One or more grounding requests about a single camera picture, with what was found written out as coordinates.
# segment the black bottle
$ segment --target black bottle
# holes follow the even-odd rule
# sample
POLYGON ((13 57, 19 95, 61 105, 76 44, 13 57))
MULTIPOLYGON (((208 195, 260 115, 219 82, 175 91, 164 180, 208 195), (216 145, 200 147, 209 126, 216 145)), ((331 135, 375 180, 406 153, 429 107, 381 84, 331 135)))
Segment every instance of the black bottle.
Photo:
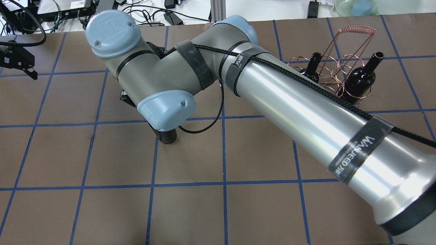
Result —
POLYGON ((313 53, 312 57, 310 57, 310 61, 307 64, 307 68, 303 68, 300 70, 300 73, 310 80, 318 83, 320 78, 317 73, 318 65, 321 62, 322 55, 320 53, 313 53))
POLYGON ((385 56, 382 52, 375 52, 368 63, 364 67, 354 69, 348 78, 344 81, 345 90, 340 98, 354 104, 363 94, 374 84, 375 73, 374 70, 385 56))

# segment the black robotic component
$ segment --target black robotic component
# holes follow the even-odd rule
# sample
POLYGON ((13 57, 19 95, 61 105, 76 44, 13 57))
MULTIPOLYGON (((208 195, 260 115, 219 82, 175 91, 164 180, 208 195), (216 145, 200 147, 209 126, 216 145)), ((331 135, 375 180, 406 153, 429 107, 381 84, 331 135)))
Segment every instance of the black robotic component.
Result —
POLYGON ((0 66, 24 71, 33 80, 38 79, 38 73, 33 69, 35 56, 23 47, 0 46, 0 66))

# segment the cable strap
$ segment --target cable strap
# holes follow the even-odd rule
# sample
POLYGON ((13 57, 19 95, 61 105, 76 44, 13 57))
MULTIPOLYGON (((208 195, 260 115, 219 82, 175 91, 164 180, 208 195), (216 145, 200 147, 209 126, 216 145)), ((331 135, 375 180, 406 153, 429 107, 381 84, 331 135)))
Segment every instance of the cable strap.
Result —
POLYGON ((194 70, 198 80, 200 81, 202 90, 205 90, 207 87, 212 85, 212 83, 214 83, 212 72, 209 69, 206 61, 190 40, 178 43, 174 46, 174 48, 191 66, 192 70, 194 70))
POLYGON ((348 184, 357 169, 393 128, 390 122, 374 116, 339 151, 327 170, 342 183, 348 184))
POLYGON ((236 90, 236 84, 238 83, 239 75, 241 74, 247 63, 250 61, 252 56, 262 53, 268 53, 268 51, 259 46, 254 46, 238 54, 238 56, 236 56, 235 62, 233 64, 230 64, 227 74, 225 76, 225 83, 229 88, 233 88, 233 93, 237 97, 240 97, 238 91, 236 90))

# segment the black rubber seal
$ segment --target black rubber seal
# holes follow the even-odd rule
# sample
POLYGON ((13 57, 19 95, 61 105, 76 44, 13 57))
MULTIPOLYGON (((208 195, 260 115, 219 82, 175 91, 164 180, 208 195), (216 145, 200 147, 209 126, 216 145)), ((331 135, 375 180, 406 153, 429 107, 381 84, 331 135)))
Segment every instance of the black rubber seal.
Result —
POLYGON ((235 62, 230 64, 230 66, 228 67, 227 74, 225 75, 225 83, 227 84, 227 86, 229 86, 229 88, 233 88, 233 93, 237 97, 240 97, 238 91, 236 90, 236 85, 238 83, 239 75, 241 74, 245 66, 248 64, 251 57, 263 53, 269 54, 268 51, 266 51, 265 49, 259 46, 254 46, 252 48, 249 48, 238 54, 238 56, 236 56, 235 62))
POLYGON ((374 116, 339 151, 327 170, 342 183, 348 184, 368 156, 393 128, 394 125, 390 122, 374 116))
POLYGON ((403 212, 380 226, 390 235, 404 233, 436 210, 436 182, 403 212))
POLYGON ((156 55, 156 54, 155 54, 153 51, 151 51, 151 50, 140 50, 140 51, 138 51, 138 52, 135 52, 135 53, 133 53, 133 54, 127 56, 127 58, 125 58, 125 59, 121 62, 121 64, 118 66, 118 69, 117 69, 116 72, 115 72, 115 79, 118 81, 119 73, 121 72, 121 70, 124 68, 124 66, 125 66, 129 61, 131 61, 131 60, 133 60, 134 58, 136 58, 136 57, 138 57, 138 56, 140 56, 140 55, 143 55, 143 54, 154 54, 154 55, 156 55))
MULTIPOLYGON (((247 41, 247 40, 239 41, 239 42, 235 43, 233 46, 231 46, 227 51, 232 52, 232 51, 233 51, 237 46, 239 46, 239 45, 241 45, 241 44, 243 44, 243 43, 249 43, 249 42, 250 42, 250 41, 247 41)), ((222 57, 221 62, 219 63, 218 76, 219 76, 219 78, 221 79, 221 81, 222 81, 222 76, 221 76, 221 73, 222 73, 222 67, 223 67, 224 62, 225 62, 225 60, 227 59, 227 57, 228 57, 228 55, 225 54, 225 55, 222 57)))
POLYGON ((178 43, 174 46, 174 48, 191 66, 192 70, 195 72, 198 80, 200 81, 202 90, 205 90, 214 83, 212 72, 204 60, 204 57, 190 40, 178 43))

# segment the white label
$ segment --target white label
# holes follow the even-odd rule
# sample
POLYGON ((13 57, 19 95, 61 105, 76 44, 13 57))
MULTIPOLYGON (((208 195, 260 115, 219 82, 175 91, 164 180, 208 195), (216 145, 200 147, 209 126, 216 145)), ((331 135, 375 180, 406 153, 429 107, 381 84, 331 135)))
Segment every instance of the white label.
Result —
POLYGON ((85 6, 85 1, 75 1, 75 2, 71 2, 70 5, 70 9, 78 9, 78 8, 83 8, 85 6))

